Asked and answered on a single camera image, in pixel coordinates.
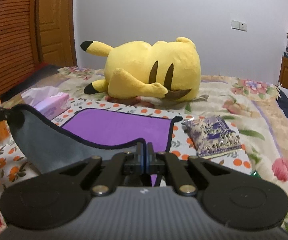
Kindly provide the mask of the purple and grey towel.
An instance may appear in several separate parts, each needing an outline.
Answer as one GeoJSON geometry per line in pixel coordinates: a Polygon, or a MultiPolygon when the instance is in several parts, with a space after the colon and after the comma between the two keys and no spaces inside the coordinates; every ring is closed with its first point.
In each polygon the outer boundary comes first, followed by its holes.
{"type": "Polygon", "coordinates": [[[106,109],[80,109],[61,126],[28,105],[10,110],[7,123],[24,156],[42,174],[99,155],[109,160],[116,153],[154,150],[169,151],[173,126],[181,116],[161,118],[106,109]]]}

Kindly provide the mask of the purple snack packet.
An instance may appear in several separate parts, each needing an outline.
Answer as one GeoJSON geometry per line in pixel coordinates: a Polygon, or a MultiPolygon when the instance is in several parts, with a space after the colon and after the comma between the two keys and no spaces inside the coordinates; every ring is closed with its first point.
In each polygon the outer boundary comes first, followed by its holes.
{"type": "Polygon", "coordinates": [[[221,116],[186,119],[182,122],[182,126],[191,139],[198,157],[211,159],[242,148],[240,137],[221,116]]]}

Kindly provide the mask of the orange print white cloth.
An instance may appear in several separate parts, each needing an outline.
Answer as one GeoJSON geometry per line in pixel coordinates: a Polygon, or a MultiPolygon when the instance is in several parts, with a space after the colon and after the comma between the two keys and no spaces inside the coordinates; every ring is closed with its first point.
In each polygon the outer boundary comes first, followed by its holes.
{"type": "MultiPolygon", "coordinates": [[[[52,121],[63,126],[69,118],[75,115],[77,110],[86,108],[105,109],[108,111],[122,112],[128,114],[147,115],[158,118],[172,118],[182,116],[184,119],[202,119],[209,116],[222,116],[228,126],[237,132],[238,129],[233,122],[233,116],[229,111],[223,108],[224,101],[216,100],[209,102],[204,96],[198,101],[180,103],[173,109],[162,109],[160,106],[142,107],[142,106],[126,106],[121,103],[111,103],[97,100],[71,100],[71,107],[60,115],[57,115],[52,121]]],[[[185,134],[180,124],[175,124],[171,140],[171,152],[179,159],[187,159],[189,155],[196,153],[193,142],[185,134]]],[[[247,157],[245,149],[237,150],[227,155],[213,158],[213,162],[222,164],[226,167],[233,168],[245,174],[251,174],[252,165],[247,157]]],[[[3,190],[10,186],[13,182],[32,178],[37,175],[27,158],[19,150],[15,142],[10,141],[8,144],[0,146],[0,195],[3,190]]]]}

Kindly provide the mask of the pink tissue box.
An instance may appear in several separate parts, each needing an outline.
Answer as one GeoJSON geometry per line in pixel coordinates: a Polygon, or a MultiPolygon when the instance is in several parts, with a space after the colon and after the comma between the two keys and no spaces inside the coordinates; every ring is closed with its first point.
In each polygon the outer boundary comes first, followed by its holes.
{"type": "Polygon", "coordinates": [[[53,86],[31,88],[22,93],[21,98],[48,120],[53,120],[70,108],[69,94],[53,86]]]}

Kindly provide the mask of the green snack bag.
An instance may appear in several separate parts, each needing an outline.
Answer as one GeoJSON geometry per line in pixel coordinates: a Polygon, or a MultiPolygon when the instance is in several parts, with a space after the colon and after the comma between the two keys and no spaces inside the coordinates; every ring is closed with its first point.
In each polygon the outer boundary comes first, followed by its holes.
{"type": "Polygon", "coordinates": [[[257,172],[257,170],[254,170],[252,173],[251,173],[251,176],[252,177],[256,177],[256,178],[261,178],[260,174],[257,172]]]}

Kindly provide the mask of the floral bed blanket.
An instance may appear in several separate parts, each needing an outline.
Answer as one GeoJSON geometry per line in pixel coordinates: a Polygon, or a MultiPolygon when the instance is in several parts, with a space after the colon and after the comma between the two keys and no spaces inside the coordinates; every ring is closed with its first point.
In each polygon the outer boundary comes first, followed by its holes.
{"type": "MultiPolygon", "coordinates": [[[[121,103],[126,106],[173,109],[180,103],[162,102],[157,99],[140,98],[131,102],[109,99],[105,93],[83,94],[84,87],[103,77],[103,70],[89,68],[64,67],[54,73],[55,67],[47,66],[41,74],[32,76],[31,87],[54,86],[68,93],[69,101],[97,100],[121,103]]],[[[240,133],[240,142],[252,165],[262,179],[277,184],[288,195],[288,118],[277,103],[279,89],[273,84],[261,81],[243,80],[238,77],[202,76],[199,94],[191,102],[204,96],[209,102],[223,100],[223,108],[233,116],[233,122],[240,133]]],[[[288,232],[288,214],[282,227],[288,232]]],[[[5,223],[0,216],[0,232],[5,223]]]]}

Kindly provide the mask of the yellow Pikachu plush toy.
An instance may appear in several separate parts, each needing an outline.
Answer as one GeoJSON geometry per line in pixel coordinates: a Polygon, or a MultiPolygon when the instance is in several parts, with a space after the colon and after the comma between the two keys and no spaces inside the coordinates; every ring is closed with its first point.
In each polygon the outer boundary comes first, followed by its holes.
{"type": "Polygon", "coordinates": [[[85,94],[107,92],[117,99],[144,96],[174,101],[191,101],[198,94],[200,59],[196,45],[186,37],[153,45],[132,41],[118,47],[84,41],[81,48],[107,59],[104,78],[87,85],[85,94]]]}

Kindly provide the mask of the wooden door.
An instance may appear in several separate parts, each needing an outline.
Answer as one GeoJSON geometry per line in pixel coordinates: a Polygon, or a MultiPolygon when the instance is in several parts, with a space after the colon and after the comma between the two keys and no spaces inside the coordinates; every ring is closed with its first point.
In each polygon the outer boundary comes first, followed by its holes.
{"type": "Polygon", "coordinates": [[[73,0],[36,0],[35,16],[40,61],[60,67],[75,66],[73,0]]]}

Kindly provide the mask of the white wall switch plate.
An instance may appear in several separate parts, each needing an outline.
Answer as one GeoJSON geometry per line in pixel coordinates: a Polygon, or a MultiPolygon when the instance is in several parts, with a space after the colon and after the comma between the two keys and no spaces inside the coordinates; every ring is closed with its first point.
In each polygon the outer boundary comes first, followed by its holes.
{"type": "Polygon", "coordinates": [[[240,21],[236,21],[236,20],[232,20],[231,24],[232,24],[232,29],[245,31],[245,32],[247,31],[247,24],[246,23],[243,23],[243,22],[240,22],[240,21]]]}

